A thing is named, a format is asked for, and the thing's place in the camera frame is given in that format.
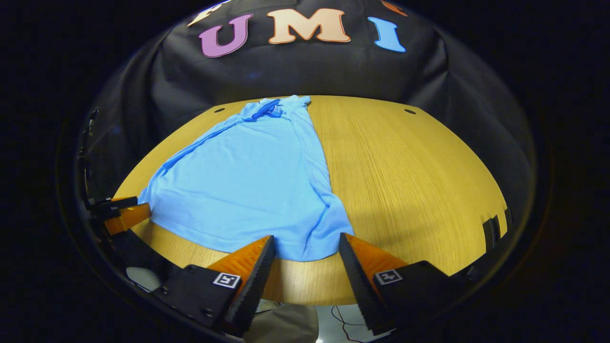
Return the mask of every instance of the orange plastic part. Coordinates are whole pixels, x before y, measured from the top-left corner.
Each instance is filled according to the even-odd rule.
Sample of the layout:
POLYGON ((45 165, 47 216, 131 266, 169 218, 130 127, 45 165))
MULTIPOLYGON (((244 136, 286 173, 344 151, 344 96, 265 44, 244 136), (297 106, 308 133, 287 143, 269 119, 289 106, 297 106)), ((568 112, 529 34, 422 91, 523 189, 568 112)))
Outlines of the orange plastic part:
POLYGON ((381 1, 381 3, 386 6, 389 10, 392 10, 400 15, 404 15, 404 16, 409 16, 408 14, 403 12, 403 9, 401 9, 400 7, 393 5, 389 2, 385 2, 385 1, 381 1))
POLYGON ((362 266, 362 270, 368 278, 368 282, 371 283, 377 294, 379 294, 379 291, 373 282, 373 277, 375 277, 376 273, 409 265, 400 258, 395 257, 372 244, 366 243, 362 239, 358 239, 347 233, 344 233, 344 235, 356 254, 356 257, 362 266))
POLYGON ((211 265, 208 265, 207 268, 216 270, 217 272, 239 275, 242 277, 242 285, 239 287, 235 295, 237 296, 237 294, 242 291, 243 285, 245 285, 246 281, 248 281, 248 278, 254 269, 254 265, 259 259, 259 256, 263 251, 263 247, 269 240, 269 237, 271 236, 269 235, 259 240, 255 240, 245 247, 228 254, 211 265))
POLYGON ((132 226, 142 222, 144 219, 151 216, 151 208, 148 203, 143 203, 130 208, 120 209, 120 217, 110 218, 104 221, 110 235, 115 235, 132 226))

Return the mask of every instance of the blue letter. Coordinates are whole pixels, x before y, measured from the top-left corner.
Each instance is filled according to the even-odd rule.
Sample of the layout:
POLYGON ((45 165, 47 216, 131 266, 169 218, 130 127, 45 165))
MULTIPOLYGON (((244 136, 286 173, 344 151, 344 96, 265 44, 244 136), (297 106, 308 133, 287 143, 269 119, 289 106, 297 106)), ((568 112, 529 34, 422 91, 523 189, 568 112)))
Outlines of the blue letter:
POLYGON ((375 45, 396 52, 407 51, 398 41, 396 24, 373 16, 368 17, 368 20, 375 24, 375 27, 377 27, 377 34, 379 34, 379 39, 375 41, 375 45))

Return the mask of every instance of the wood grain surface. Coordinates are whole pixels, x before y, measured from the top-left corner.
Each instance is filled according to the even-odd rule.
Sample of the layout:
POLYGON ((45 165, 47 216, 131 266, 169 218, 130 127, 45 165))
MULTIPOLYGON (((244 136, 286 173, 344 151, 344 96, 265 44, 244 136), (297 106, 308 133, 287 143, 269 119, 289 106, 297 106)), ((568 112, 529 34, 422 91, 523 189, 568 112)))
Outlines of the wood grain surface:
MULTIPOLYGON (((436 119, 387 101, 311 98, 308 111, 326 155, 332 191, 343 201, 357 237, 409 263, 428 260, 451 275, 485 252, 483 222, 497 215, 501 235, 506 233, 506 203, 493 176, 436 119)), ((258 100, 215 106, 183 125, 140 161, 115 197, 140 195, 174 153, 258 100)), ((227 255, 150 220, 133 230, 181 267, 205 267, 227 255)), ((263 298, 309 305, 356 302, 338 253, 312 262, 276 259, 263 298)))

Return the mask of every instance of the purple letter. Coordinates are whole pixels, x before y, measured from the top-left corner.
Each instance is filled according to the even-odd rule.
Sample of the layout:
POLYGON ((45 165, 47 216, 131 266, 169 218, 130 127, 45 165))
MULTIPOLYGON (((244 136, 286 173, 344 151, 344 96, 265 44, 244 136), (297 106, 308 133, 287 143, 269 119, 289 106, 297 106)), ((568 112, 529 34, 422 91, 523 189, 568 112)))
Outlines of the purple letter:
POLYGON ((232 53, 242 47, 248 39, 248 19, 252 18, 252 14, 238 16, 231 20, 229 24, 233 25, 235 31, 233 42, 227 45, 218 45, 218 31, 222 25, 214 26, 213 28, 199 35, 201 38, 201 50, 207 57, 220 57, 232 53))

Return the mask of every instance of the blue t-shirt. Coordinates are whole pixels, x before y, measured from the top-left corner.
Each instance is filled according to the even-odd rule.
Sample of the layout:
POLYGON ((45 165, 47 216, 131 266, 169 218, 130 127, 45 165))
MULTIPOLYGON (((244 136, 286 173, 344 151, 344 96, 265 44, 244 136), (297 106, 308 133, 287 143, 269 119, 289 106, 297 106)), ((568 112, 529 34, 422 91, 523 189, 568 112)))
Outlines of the blue t-shirt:
POLYGON ((142 191, 152 221, 233 252, 272 234, 277 256, 314 261, 354 234, 331 191, 309 96, 249 103, 164 163, 142 191))

